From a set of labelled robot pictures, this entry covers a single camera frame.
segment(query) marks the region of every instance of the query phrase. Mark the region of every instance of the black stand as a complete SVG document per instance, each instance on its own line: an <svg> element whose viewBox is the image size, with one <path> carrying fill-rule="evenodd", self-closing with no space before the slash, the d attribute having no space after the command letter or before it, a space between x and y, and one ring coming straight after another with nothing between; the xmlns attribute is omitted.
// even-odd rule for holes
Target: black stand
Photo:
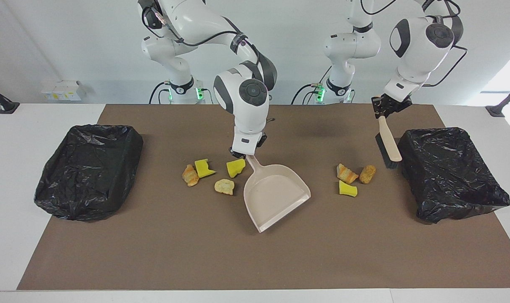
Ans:
<svg viewBox="0 0 510 303"><path fill-rule="evenodd" d="M18 106L20 105L18 102L12 102L9 98L6 98L0 93L0 104L1 110L0 114L11 114L16 111Z"/></svg>
<svg viewBox="0 0 510 303"><path fill-rule="evenodd" d="M510 102L510 94L499 105L486 106L485 108L490 113L490 115L493 117L505 117L504 114L502 113L502 109L504 108L504 106L508 105L509 102Z"/></svg>

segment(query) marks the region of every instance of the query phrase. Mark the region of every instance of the black plastic bag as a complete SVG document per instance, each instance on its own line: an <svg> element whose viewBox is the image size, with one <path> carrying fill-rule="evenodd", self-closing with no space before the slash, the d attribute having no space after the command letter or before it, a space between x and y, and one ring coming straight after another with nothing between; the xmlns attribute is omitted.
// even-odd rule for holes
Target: black plastic bag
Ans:
<svg viewBox="0 0 510 303"><path fill-rule="evenodd" d="M36 205L61 219L107 218L130 193L142 147L131 126L72 127L45 164Z"/></svg>
<svg viewBox="0 0 510 303"><path fill-rule="evenodd" d="M407 130L398 146L403 175L418 204L418 218L437 223L509 206L509 195L463 129Z"/></svg>

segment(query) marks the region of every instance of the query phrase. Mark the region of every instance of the brush handle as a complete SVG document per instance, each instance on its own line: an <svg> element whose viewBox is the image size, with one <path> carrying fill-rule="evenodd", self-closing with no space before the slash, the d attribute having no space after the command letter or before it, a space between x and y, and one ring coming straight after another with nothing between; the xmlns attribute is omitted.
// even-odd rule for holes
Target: brush handle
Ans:
<svg viewBox="0 0 510 303"><path fill-rule="evenodd" d="M386 117L381 116L378 118L378 126L382 142L384 142L384 147L386 148L386 153L388 153L390 160L393 162L403 161L403 157L401 157L401 153L399 153L395 139L388 127L388 123L386 122Z"/></svg>
<svg viewBox="0 0 510 303"><path fill-rule="evenodd" d="M253 172L260 170L263 166L259 163L259 160L255 156L246 155L247 162L251 165Z"/></svg>

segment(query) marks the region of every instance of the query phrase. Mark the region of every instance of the dustpan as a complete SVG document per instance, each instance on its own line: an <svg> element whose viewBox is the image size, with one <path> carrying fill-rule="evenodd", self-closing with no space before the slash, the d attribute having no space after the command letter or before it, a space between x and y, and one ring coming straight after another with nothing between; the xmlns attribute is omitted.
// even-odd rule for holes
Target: dustpan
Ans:
<svg viewBox="0 0 510 303"><path fill-rule="evenodd" d="M305 182L289 167L262 166L254 156L246 156L246 159L253 168L253 175L244 186L244 201L259 232L311 198Z"/></svg>

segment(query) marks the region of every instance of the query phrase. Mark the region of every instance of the sponge piece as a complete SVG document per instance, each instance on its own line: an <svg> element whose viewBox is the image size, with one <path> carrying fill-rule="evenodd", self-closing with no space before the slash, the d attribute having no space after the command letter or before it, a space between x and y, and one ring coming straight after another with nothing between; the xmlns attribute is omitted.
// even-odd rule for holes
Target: sponge piece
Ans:
<svg viewBox="0 0 510 303"><path fill-rule="evenodd" d="M244 159L238 159L236 161L227 162L228 176L231 178L236 177L236 175L242 173L245 167L246 161Z"/></svg>
<svg viewBox="0 0 510 303"><path fill-rule="evenodd" d="M195 161L195 168L197 169L197 175L199 175L199 178L208 177L216 173L215 171L208 169L208 159Z"/></svg>
<svg viewBox="0 0 510 303"><path fill-rule="evenodd" d="M350 186L343 181L339 181L339 194L356 197L358 195L358 188L356 186Z"/></svg>

